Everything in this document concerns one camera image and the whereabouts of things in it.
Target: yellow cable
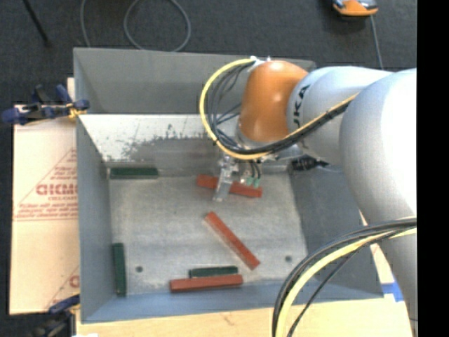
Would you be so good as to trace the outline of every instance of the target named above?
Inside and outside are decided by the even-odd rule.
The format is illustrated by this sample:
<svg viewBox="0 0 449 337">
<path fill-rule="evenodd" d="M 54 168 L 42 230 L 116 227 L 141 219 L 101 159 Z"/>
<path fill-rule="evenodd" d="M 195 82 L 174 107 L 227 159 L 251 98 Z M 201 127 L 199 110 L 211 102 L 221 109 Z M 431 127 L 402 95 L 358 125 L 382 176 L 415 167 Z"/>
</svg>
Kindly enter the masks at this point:
<svg viewBox="0 0 449 337">
<path fill-rule="evenodd" d="M 207 92 L 208 92 L 209 88 L 212 86 L 212 83 L 221 74 L 225 73 L 227 70 L 230 70 L 233 67 L 236 67 L 236 66 L 239 66 L 239 65 L 245 65 L 245 64 L 248 64 L 249 62 L 253 62 L 253 61 L 255 61 L 254 58 L 244 58 L 244 59 L 240 59 L 240 60 L 235 60 L 235 61 L 230 62 L 229 64 L 221 67 L 220 69 L 218 69 L 216 72 L 214 72 L 214 74 L 209 78 L 209 80 L 204 85 L 203 90 L 202 90 L 201 95 L 200 95 L 200 99 L 199 99 L 199 113 L 201 115 L 201 121 L 203 122 L 204 128 L 206 129 L 206 132 L 209 135 L 209 137 L 213 140 L 214 143 L 217 144 L 217 146 L 223 152 L 225 152 L 226 154 L 228 154 L 231 157 L 234 157 L 235 159 L 240 159 L 240 160 L 259 159 L 260 157 L 267 156 L 270 152 L 259 152 L 259 153 L 256 153 L 256 154 L 239 154 L 238 152 L 234 152 L 234 151 L 231 151 L 228 148 L 226 148 L 218 140 L 218 137 L 213 133 L 212 129 L 210 128 L 210 125 L 209 125 L 207 117 L 206 117 L 206 113 L 204 111 L 205 110 L 204 109 L 204 105 L 205 105 L 206 96 L 207 96 Z M 347 98 L 346 100 L 343 100 L 342 102 L 332 106 L 328 111 L 324 112 L 323 114 L 321 114 L 321 115 L 317 116 L 316 118 L 312 119 L 311 121 L 307 122 L 305 125 L 301 126 L 297 130 L 294 130 L 293 132 L 289 133 L 283 139 L 289 138 L 289 137 L 295 135 L 296 133 L 299 133 L 300 131 L 303 131 L 304 129 L 306 129 L 310 125 L 312 125 L 314 122 L 316 122 L 317 120 L 319 120 L 322 117 L 324 117 L 327 113 L 332 112 L 332 111 L 336 110 L 337 108 L 341 107 L 342 105 L 351 102 L 355 97 L 356 97 L 356 95 L 353 95 L 353 96 Z"/>
<path fill-rule="evenodd" d="M 307 283 L 307 281 L 309 281 L 318 271 L 323 269 L 326 265 L 333 262 L 334 260 L 337 260 L 338 258 L 343 257 L 343 256 L 347 255 L 348 253 L 351 253 L 351 252 L 357 250 L 359 247 L 362 247 L 367 242 L 376 240 L 379 237 L 385 236 L 389 233 L 390 233 L 390 231 L 382 232 L 382 233 L 379 233 L 379 234 L 376 234 L 373 236 L 366 237 L 362 240 L 358 240 L 356 242 L 353 242 L 352 244 L 346 245 L 346 246 L 328 254 L 327 256 L 323 257 L 322 259 L 317 261 L 314 265 L 312 265 L 307 271 L 305 271 L 304 274 L 295 282 L 292 289 L 288 292 L 286 299 L 284 300 L 281 311 L 279 312 L 279 318 L 278 318 L 278 324 L 276 326 L 275 337 L 283 337 L 285 330 L 286 330 L 287 314 L 288 314 L 296 296 L 301 291 L 301 288 Z"/>
<path fill-rule="evenodd" d="M 241 160 L 253 160 L 253 159 L 259 159 L 260 157 L 265 156 L 266 152 L 261 152 L 259 154 L 239 154 L 236 152 L 233 152 L 229 149 L 227 149 L 217 138 L 217 136 L 213 133 L 212 129 L 209 126 L 208 120 L 206 118 L 206 113 L 204 111 L 204 103 L 206 101 L 206 94 L 212 85 L 212 83 L 223 73 L 225 73 L 227 70 L 230 70 L 233 67 L 239 66 L 239 65 L 245 65 L 250 62 L 254 62 L 254 58 L 245 58 L 240 60 L 235 60 L 233 62 L 230 62 L 229 64 L 221 67 L 216 72 L 213 73 L 213 75 L 209 78 L 209 80 L 206 82 L 206 84 L 203 87 L 203 90 L 201 92 L 201 96 L 199 99 L 199 114 L 201 115 L 201 121 L 203 122 L 204 128 L 206 129 L 207 134 L 209 137 L 213 140 L 214 143 L 217 144 L 217 146 L 224 152 L 226 152 L 229 156 L 234 157 L 236 159 Z"/>
</svg>

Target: cardboard sheet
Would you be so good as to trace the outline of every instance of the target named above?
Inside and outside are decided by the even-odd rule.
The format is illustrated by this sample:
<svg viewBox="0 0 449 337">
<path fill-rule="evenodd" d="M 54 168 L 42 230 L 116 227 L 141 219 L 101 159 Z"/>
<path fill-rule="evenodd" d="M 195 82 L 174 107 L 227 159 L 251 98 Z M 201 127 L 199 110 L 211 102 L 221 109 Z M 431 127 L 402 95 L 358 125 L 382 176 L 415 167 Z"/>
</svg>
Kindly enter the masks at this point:
<svg viewBox="0 0 449 337">
<path fill-rule="evenodd" d="M 15 126 L 10 314 L 79 292 L 75 121 Z"/>
</svg>

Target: wooden surface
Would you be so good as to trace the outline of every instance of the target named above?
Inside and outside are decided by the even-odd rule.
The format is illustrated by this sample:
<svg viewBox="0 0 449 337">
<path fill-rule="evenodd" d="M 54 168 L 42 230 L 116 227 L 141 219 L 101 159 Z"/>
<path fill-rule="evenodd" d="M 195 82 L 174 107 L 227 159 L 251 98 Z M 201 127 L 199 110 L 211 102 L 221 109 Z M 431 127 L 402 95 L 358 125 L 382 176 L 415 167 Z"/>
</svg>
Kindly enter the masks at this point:
<svg viewBox="0 0 449 337">
<path fill-rule="evenodd" d="M 380 282 L 394 281 L 382 251 L 372 246 Z M 292 324 L 302 310 L 290 311 Z M 271 337 L 272 308 L 139 319 L 97 324 L 81 324 L 79 310 L 77 333 L 97 333 L 99 337 Z M 411 337 L 404 302 L 392 295 L 367 300 L 346 300 L 312 304 L 304 314 L 294 336 L 298 337 Z"/>
</svg>

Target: green block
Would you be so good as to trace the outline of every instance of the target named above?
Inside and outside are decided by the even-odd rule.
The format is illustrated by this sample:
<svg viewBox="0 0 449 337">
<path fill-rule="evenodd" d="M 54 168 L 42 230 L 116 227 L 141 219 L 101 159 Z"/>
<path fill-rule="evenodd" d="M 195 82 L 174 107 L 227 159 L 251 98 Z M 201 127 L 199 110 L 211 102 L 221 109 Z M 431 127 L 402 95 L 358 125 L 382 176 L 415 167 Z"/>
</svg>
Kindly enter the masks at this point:
<svg viewBox="0 0 449 337">
<path fill-rule="evenodd" d="M 159 172 L 154 167 L 113 167 L 109 170 L 111 179 L 148 179 L 158 178 Z"/>
<path fill-rule="evenodd" d="M 237 266 L 193 268 L 189 270 L 189 278 L 235 275 L 237 273 L 239 273 Z"/>
<path fill-rule="evenodd" d="M 112 244 L 116 294 L 126 296 L 125 247 L 122 243 Z"/>
</svg>

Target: cable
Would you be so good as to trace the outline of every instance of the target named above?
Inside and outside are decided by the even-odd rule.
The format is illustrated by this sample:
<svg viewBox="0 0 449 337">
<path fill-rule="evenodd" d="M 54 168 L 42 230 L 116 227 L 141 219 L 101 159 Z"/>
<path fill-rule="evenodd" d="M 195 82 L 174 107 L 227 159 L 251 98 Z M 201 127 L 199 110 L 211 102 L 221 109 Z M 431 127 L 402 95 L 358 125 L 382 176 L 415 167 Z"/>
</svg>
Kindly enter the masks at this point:
<svg viewBox="0 0 449 337">
<path fill-rule="evenodd" d="M 353 95 L 347 98 L 346 100 L 334 105 L 328 111 L 317 116 L 315 119 L 312 119 L 308 123 L 301 126 L 299 129 L 293 131 L 292 133 L 289 133 L 285 138 L 276 141 L 275 143 L 270 143 L 268 145 L 252 149 L 238 146 L 236 143 L 229 144 L 225 140 L 220 140 L 220 134 L 217 133 L 216 131 L 216 122 L 214 122 L 216 121 L 214 117 L 214 110 L 216 112 L 217 91 L 215 90 L 211 93 L 212 105 L 208 102 L 208 91 L 215 80 L 218 80 L 217 83 L 218 90 L 221 91 L 222 89 L 224 89 L 223 86 L 226 86 L 226 81 L 230 81 L 230 79 L 232 78 L 232 76 L 234 76 L 234 74 L 238 74 L 244 68 L 254 65 L 255 61 L 256 61 L 255 58 L 241 59 L 221 67 L 206 82 L 201 92 L 199 101 L 199 113 L 201 115 L 201 120 L 203 122 L 204 128 L 206 129 L 206 132 L 208 133 L 209 137 L 213 140 L 214 143 L 216 143 L 216 145 L 223 152 L 227 153 L 229 156 L 234 157 L 236 159 L 257 160 L 263 156 L 279 152 L 294 145 L 300 139 L 304 138 L 312 131 L 315 131 L 318 127 L 322 126 L 327 121 L 330 121 L 335 116 L 343 113 L 349 106 L 350 102 L 356 97 L 355 95 Z M 208 102 L 207 116 L 205 112 L 206 102 Z"/>
<path fill-rule="evenodd" d="M 146 50 L 146 48 L 144 48 L 143 46 L 139 45 L 134 38 L 131 36 L 129 30 L 128 30 L 128 17 L 130 15 L 130 12 L 134 9 L 135 5 L 139 2 L 140 0 L 134 0 L 131 5 L 128 7 L 128 10 L 125 13 L 125 17 L 123 18 L 123 30 L 125 32 L 126 38 L 129 40 L 129 42 L 132 43 L 132 45 L 134 45 L 134 47 L 140 49 L 140 50 Z M 81 7 L 80 7 L 80 13 L 79 13 L 79 19 L 80 19 L 80 23 L 81 23 L 81 33 L 83 34 L 83 39 L 84 39 L 84 43 L 87 45 L 87 47 L 91 47 L 91 42 L 88 38 L 87 35 L 87 31 L 86 31 L 86 23 L 85 23 L 85 9 L 86 9 L 86 2 L 87 0 L 82 0 L 81 2 Z M 190 23 L 190 19 L 189 16 L 187 15 L 186 11 L 184 10 L 183 7 L 181 7 L 181 5 L 176 1 L 176 0 L 169 0 L 169 2 L 171 2 L 182 14 L 182 17 L 185 20 L 185 24 L 186 24 L 186 37 L 184 39 L 184 41 L 174 50 L 172 50 L 173 52 L 176 51 L 181 51 L 188 43 L 190 40 L 190 37 L 192 35 L 192 26 Z"/>
<path fill-rule="evenodd" d="M 381 70 L 383 70 L 384 63 L 382 62 L 382 55 L 380 53 L 380 48 L 379 48 L 379 39 L 377 38 L 377 29 L 376 29 L 373 15 L 370 15 L 370 25 L 371 25 L 371 32 L 373 33 L 373 40 L 374 40 L 374 47 L 375 47 L 375 51 L 376 51 L 377 63 L 379 65 L 379 68 Z"/>
<path fill-rule="evenodd" d="M 397 232 L 392 232 L 389 236 L 387 237 L 381 237 L 381 239 L 384 238 L 390 238 L 392 236 L 394 236 Z M 311 306 L 311 304 L 314 302 L 315 298 L 318 296 L 318 294 L 321 292 L 321 290 L 323 289 L 323 287 L 338 273 L 338 271 L 340 271 L 344 265 L 347 264 L 347 262 L 349 260 L 351 260 L 352 257 L 354 257 L 357 254 L 357 251 L 353 251 L 351 252 L 347 257 L 343 258 L 342 261 L 337 265 L 337 267 L 331 272 L 329 273 L 326 278 L 319 284 L 318 288 L 315 290 L 315 292 L 310 296 L 309 300 L 307 301 L 307 303 L 305 304 L 304 308 L 302 309 L 301 313 L 296 317 L 296 320 L 293 322 L 292 326 L 290 327 L 290 329 L 288 330 L 287 333 L 287 337 L 293 337 L 293 333 L 296 330 L 297 325 L 300 323 L 300 320 L 302 319 L 302 317 L 304 316 L 305 312 L 309 309 L 309 307 Z"/>
<path fill-rule="evenodd" d="M 128 16 L 129 16 L 131 10 L 136 5 L 136 3 L 139 1 L 140 0 L 134 0 L 134 2 L 130 5 L 130 7 L 126 11 L 125 18 L 123 19 L 123 29 L 125 30 L 126 37 L 128 37 L 128 40 L 134 45 L 134 47 L 139 48 L 140 50 L 145 50 L 144 47 L 139 45 L 134 40 L 134 38 L 131 36 L 130 32 L 128 31 Z M 181 12 L 182 17 L 184 18 L 185 24 L 186 24 L 187 32 L 186 32 L 186 37 L 185 37 L 184 41 L 177 48 L 172 50 L 172 51 L 181 51 L 189 43 L 190 36 L 192 35 L 192 26 L 190 24 L 189 16 L 185 12 L 185 10 L 181 7 L 181 5 L 176 0 L 169 0 L 169 2 L 171 2 Z"/>
<path fill-rule="evenodd" d="M 272 336 L 282 337 L 284 326 L 286 325 L 287 313 L 293 301 L 300 289 L 319 270 L 340 257 L 358 251 L 363 246 L 366 246 L 366 244 L 372 244 L 378 242 L 380 239 L 389 238 L 392 232 L 400 233 L 395 233 L 394 236 L 398 237 L 404 231 L 415 229 L 416 225 L 416 218 L 406 218 L 388 223 L 369 225 L 326 244 L 306 257 L 289 274 L 279 291 L 274 306 Z"/>
</svg>

